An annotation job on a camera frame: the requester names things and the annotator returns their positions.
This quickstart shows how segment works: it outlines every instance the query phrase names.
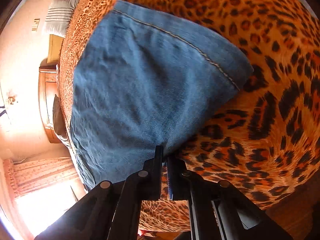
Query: denim fabric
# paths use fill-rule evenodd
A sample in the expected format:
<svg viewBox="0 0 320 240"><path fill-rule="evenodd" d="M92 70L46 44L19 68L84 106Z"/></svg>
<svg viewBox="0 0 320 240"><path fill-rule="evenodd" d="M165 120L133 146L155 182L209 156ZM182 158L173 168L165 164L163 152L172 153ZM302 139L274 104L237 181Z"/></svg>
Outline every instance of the denim fabric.
<svg viewBox="0 0 320 240"><path fill-rule="evenodd" d="M70 133L84 181L124 180L156 145L174 152L251 73L245 55L210 29L118 1L74 72Z"/></svg>

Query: leopard print bedding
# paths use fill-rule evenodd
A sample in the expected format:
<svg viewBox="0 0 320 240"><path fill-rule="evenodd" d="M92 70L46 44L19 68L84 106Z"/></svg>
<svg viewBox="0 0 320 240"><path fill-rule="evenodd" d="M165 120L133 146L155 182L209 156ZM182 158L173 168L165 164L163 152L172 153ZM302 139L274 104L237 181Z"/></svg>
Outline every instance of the leopard print bedding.
<svg viewBox="0 0 320 240"><path fill-rule="evenodd" d="M260 208L294 191L320 166L319 20L298 0L126 0L203 25L238 46L254 72L179 151L205 179L227 179ZM116 0L81 0L60 55L67 127L73 71ZM166 187L162 197L166 198ZM185 201L144 202L140 229L189 229Z"/></svg>

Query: seam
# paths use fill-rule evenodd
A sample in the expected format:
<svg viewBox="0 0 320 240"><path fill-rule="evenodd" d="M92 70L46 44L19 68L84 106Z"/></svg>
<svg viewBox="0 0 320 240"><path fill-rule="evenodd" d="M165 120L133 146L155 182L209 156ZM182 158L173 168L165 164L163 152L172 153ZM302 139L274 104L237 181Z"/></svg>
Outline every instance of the seam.
<svg viewBox="0 0 320 240"><path fill-rule="evenodd" d="M180 41L183 41L184 43L188 44L189 46L193 47L193 48L196 49L202 56L204 56L204 58L205 58L211 65L214 65L215 67L217 67L217 69L236 87L236 89L237 89L238 91L240 91L240 89L238 88L237 84L232 80L232 78L231 78L230 76L228 76L228 74L226 74L226 73L223 71L223 69L220 67L220 65L219 65L218 63L213 62L213 61L208 57L207 54L205 54L204 52L202 52L199 48L197 48L196 46L194 46L194 45L191 44L190 42L186 41L185 39L183 39L183 38L181 38L181 37L179 37L179 36L177 36L177 35L175 35L175 34L172 34L172 33L168 32L168 31L166 31L166 30L163 30L163 29L161 29L161 28L159 28L159 27L157 27L157 26L154 26L154 25L152 25L152 24L145 23L145 22L142 22L142 21L140 21L140 20L138 20L138 19L136 19L136 18L133 18L132 16L130 16L130 15L126 14L126 13L120 12L120 11L118 11L118 10L116 10L116 9L113 9L113 10L116 11L116 12L118 12L118 13L121 13L121 14L127 16L127 17L129 17L130 19L132 19L132 20L134 20L134 21L136 21L136 22L139 22L139 23L142 23L142 24L145 24L145 25L154 27L154 28L156 28L156 29L158 29L158 30L160 30L160 31L162 31L162 32L165 32L165 33L167 33L167 34L169 34L169 35L171 35L171 36L179 39Z"/></svg>

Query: pink curtain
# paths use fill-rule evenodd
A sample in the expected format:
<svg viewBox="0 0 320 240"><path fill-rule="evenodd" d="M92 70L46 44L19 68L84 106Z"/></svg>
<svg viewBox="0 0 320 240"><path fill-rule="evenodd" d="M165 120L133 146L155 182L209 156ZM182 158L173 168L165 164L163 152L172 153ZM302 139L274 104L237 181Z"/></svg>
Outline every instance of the pink curtain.
<svg viewBox="0 0 320 240"><path fill-rule="evenodd" d="M71 158L53 158L13 164L4 160L4 174L13 198L54 184L78 179L79 176Z"/></svg>

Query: striped pillow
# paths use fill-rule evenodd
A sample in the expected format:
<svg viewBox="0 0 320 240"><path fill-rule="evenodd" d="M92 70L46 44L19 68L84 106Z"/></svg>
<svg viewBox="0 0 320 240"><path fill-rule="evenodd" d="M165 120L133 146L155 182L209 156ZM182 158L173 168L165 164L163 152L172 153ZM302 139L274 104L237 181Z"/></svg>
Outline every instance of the striped pillow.
<svg viewBox="0 0 320 240"><path fill-rule="evenodd" d="M79 0L53 0L45 18L43 33L65 37Z"/></svg>

